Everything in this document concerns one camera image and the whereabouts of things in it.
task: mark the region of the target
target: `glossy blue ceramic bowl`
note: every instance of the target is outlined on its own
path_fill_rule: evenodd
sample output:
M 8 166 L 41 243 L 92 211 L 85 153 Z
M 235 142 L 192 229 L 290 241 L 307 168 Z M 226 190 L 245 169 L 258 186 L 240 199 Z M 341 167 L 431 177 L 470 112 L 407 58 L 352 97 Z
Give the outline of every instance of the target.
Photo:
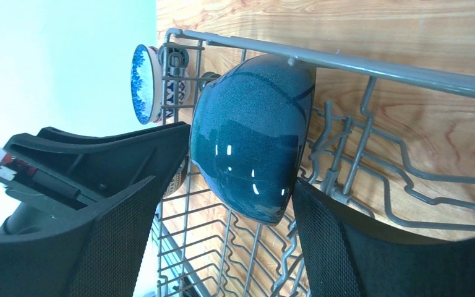
M 280 222 L 310 122 L 315 68 L 266 54 L 207 84 L 194 112 L 190 157 L 229 207 Z

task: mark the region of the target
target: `ceramic cup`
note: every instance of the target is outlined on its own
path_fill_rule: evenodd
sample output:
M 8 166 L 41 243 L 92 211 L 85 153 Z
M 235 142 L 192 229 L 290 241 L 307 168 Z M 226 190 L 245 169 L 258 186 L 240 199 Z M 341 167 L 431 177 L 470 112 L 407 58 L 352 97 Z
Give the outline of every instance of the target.
M 208 83 L 194 111 L 190 157 L 229 207 L 280 222 L 310 123 L 315 68 L 266 54 Z
M 141 124 L 158 123 L 161 115 L 161 98 L 163 96 L 163 67 L 159 63 L 158 49 L 154 46 L 138 45 L 132 58 L 131 88 L 132 105 Z M 166 88 L 167 104 L 175 102 L 176 84 L 170 80 Z M 183 104 L 190 96 L 190 81 L 179 81 L 178 104 Z M 166 118 L 174 116 L 174 109 L 166 109 Z

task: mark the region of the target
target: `light blue wall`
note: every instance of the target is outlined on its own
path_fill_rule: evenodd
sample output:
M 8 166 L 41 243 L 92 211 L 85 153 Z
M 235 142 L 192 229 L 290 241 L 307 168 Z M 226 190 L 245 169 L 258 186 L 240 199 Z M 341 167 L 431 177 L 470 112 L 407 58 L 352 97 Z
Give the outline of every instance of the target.
M 157 45 L 154 0 L 0 0 L 0 147 L 54 126 L 104 136 L 145 126 L 132 53 Z M 0 224 L 17 206 L 0 186 Z

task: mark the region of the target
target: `rack wire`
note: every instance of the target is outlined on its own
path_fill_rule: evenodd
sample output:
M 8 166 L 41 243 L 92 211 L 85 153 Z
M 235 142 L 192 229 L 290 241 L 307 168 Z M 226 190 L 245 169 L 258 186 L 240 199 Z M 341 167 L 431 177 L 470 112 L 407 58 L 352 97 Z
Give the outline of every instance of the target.
M 178 43 L 171 42 L 175 37 Z M 194 40 L 197 45 L 183 45 L 181 40 Z M 453 74 L 413 66 L 404 66 L 380 61 L 373 61 L 341 54 L 329 54 L 295 46 L 281 45 L 266 41 L 250 40 L 239 37 L 222 37 L 211 33 L 182 31 L 170 29 L 166 33 L 165 47 L 184 48 L 196 52 L 195 74 L 184 77 L 184 70 L 170 65 L 163 65 L 163 98 L 162 113 L 165 109 L 175 110 L 173 122 L 179 121 L 179 110 L 193 108 L 199 96 L 199 86 L 214 80 L 213 76 L 202 77 L 202 53 L 206 46 L 222 46 L 241 50 L 241 61 L 245 61 L 247 51 L 278 54 L 287 58 L 287 63 L 311 63 L 317 67 L 341 69 L 369 76 L 359 111 L 363 121 L 356 121 L 352 116 L 336 116 L 332 113 L 332 102 L 325 103 L 323 108 L 313 107 L 313 117 L 323 119 L 325 125 L 315 139 L 308 139 L 309 160 L 312 171 L 301 168 L 301 176 L 321 191 L 346 205 L 357 207 L 360 211 L 375 217 L 372 209 L 361 200 L 351 195 L 356 174 L 360 171 L 371 175 L 383 185 L 383 205 L 386 217 L 398 226 L 407 228 L 426 228 L 439 230 L 456 230 L 475 232 L 475 225 L 465 223 L 422 222 L 400 218 L 393 212 L 391 187 L 388 177 L 368 166 L 367 161 L 397 174 L 404 182 L 404 192 L 412 199 L 427 205 L 451 205 L 475 211 L 475 203 L 458 200 L 452 197 L 429 197 L 414 189 L 410 175 L 416 178 L 447 183 L 475 184 L 475 177 L 453 176 L 428 173 L 416 169 L 411 164 L 405 141 L 382 131 L 374 126 L 374 115 L 368 110 L 372 92 L 379 79 L 392 80 L 417 87 L 429 88 L 446 93 L 475 98 L 475 77 Z M 166 104 L 166 86 L 168 81 L 176 84 L 174 98 L 178 98 L 177 83 L 181 80 L 194 83 L 193 102 L 181 105 L 174 102 Z M 340 131 L 333 129 L 340 125 Z M 345 152 L 346 143 L 353 131 L 359 129 L 361 136 L 357 142 L 355 153 L 349 157 Z M 370 137 L 380 137 L 400 148 L 401 164 L 396 165 L 384 160 L 369 150 L 367 141 Z M 323 168 L 320 159 L 331 155 L 328 168 Z M 341 164 L 348 164 L 345 182 L 340 184 L 338 177 Z M 152 238 L 158 245 L 158 296 L 310 296 L 308 281 L 301 248 L 298 245 L 296 221 L 290 209 L 285 213 L 278 226 L 267 226 L 254 223 L 234 213 L 225 204 L 213 203 L 197 209 L 190 209 L 191 199 L 202 199 L 210 193 L 209 188 L 200 180 L 200 174 L 189 162 L 185 193 L 173 197 L 165 197 L 158 206 L 154 219 Z M 170 203 L 183 206 L 175 209 L 176 213 L 167 215 L 163 211 Z M 206 221 L 193 225 L 191 217 L 200 215 Z M 175 224 L 177 230 L 169 231 L 169 222 L 182 218 L 182 224 Z M 270 244 L 281 243 L 281 247 Z M 215 248 L 206 249 L 206 243 Z M 188 250 L 194 251 L 187 256 Z M 170 284 L 176 283 L 170 290 Z

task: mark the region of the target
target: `wood surface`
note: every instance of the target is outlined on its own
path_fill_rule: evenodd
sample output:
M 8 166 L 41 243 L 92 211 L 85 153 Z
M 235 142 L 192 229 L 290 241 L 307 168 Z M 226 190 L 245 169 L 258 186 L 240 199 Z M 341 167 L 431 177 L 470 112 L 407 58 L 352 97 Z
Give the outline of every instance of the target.
M 166 30 L 174 27 L 475 75 L 475 1 L 193 0 L 158 1 L 157 5 L 158 36 L 161 41 Z M 257 54 L 248 53 L 247 57 Z M 190 57 L 189 72 L 192 75 L 195 52 L 191 51 Z M 200 73 L 213 71 L 224 74 L 239 63 L 240 57 L 239 50 L 208 46 L 203 52 Z M 365 117 L 359 112 L 359 102 L 367 80 L 368 77 L 359 74 L 319 69 L 314 106 L 322 108 L 326 101 L 332 101 L 334 114 L 352 115 L 356 121 L 364 123 Z M 475 176 L 475 99 L 379 80 L 369 109 L 375 114 L 374 124 L 378 129 L 405 140 L 411 163 L 417 169 L 438 174 Z M 191 115 L 191 110 L 181 111 L 181 119 L 184 121 L 189 122 Z M 313 114 L 309 138 L 316 139 L 323 125 L 323 119 Z M 341 125 L 335 124 L 334 131 L 340 130 Z M 360 135 L 359 129 L 353 130 L 345 150 L 347 156 L 353 156 Z M 399 146 L 377 136 L 370 137 L 366 151 L 392 164 L 402 164 Z M 308 150 L 302 161 L 303 167 L 308 169 L 311 165 L 307 156 Z M 322 179 L 324 169 L 330 166 L 330 162 L 331 158 L 320 157 L 322 175 L 319 179 Z M 449 205 L 427 205 L 404 192 L 405 183 L 397 174 L 366 159 L 362 159 L 362 164 L 390 180 L 392 207 L 397 216 L 422 222 L 475 225 L 475 211 Z M 348 169 L 348 164 L 341 164 L 338 179 L 340 184 L 344 183 Z M 475 202 L 475 185 L 439 183 L 409 176 L 414 181 L 414 188 L 429 197 L 452 197 Z M 192 180 L 192 188 L 203 189 L 206 184 L 200 176 L 196 176 Z M 182 188 L 174 195 L 184 193 L 185 190 Z M 388 220 L 383 212 L 383 186 L 378 179 L 358 171 L 351 194 L 368 205 L 378 220 L 402 228 Z M 183 213 L 184 202 L 184 199 L 177 199 L 165 203 L 164 215 Z M 220 201 L 212 193 L 203 193 L 191 197 L 189 209 L 218 203 Z M 197 244 L 196 248 L 189 247 L 187 256 L 195 256 L 200 251 L 211 249 L 221 253 L 223 222 L 227 219 L 227 210 L 223 205 L 189 215 L 188 225 L 199 225 L 214 218 L 220 219 L 221 223 L 190 231 L 187 242 L 207 237 L 207 234 L 218 235 L 221 239 Z M 182 217 L 166 222 L 170 232 L 181 230 L 182 224 Z M 239 224 L 248 226 L 255 232 L 255 223 L 240 218 Z M 283 223 L 275 230 L 278 230 L 281 237 L 286 235 L 286 225 Z M 407 230 L 449 240 L 475 236 L 475 233 L 463 231 Z M 252 250 L 252 238 L 253 236 L 244 235 L 239 239 L 248 251 Z M 283 242 L 265 230 L 262 230 L 261 239 L 267 249 L 281 256 Z M 177 236 L 176 241 L 180 243 L 182 238 Z M 235 247 L 228 248 L 227 253 L 229 249 L 233 251 L 232 258 L 245 263 L 247 267 L 248 255 Z M 264 248 L 258 250 L 257 258 L 263 261 L 262 265 L 276 279 L 276 265 L 273 265 L 263 250 Z M 301 250 L 297 248 L 293 255 L 299 253 Z M 215 281 L 205 282 L 212 293 L 216 292 L 220 262 L 221 259 L 215 252 L 210 257 L 192 261 L 196 267 L 217 264 L 199 273 L 202 278 L 215 275 Z M 230 266 L 229 274 L 244 283 L 246 272 L 232 262 Z M 269 292 L 272 284 L 265 274 L 254 269 L 258 283 Z M 226 287 L 241 295 L 239 282 L 233 278 L 227 279 Z M 302 284 L 307 285 L 305 277 Z M 255 283 L 251 284 L 250 289 L 252 296 L 261 296 Z M 290 289 L 291 285 L 287 284 L 281 294 L 288 296 Z

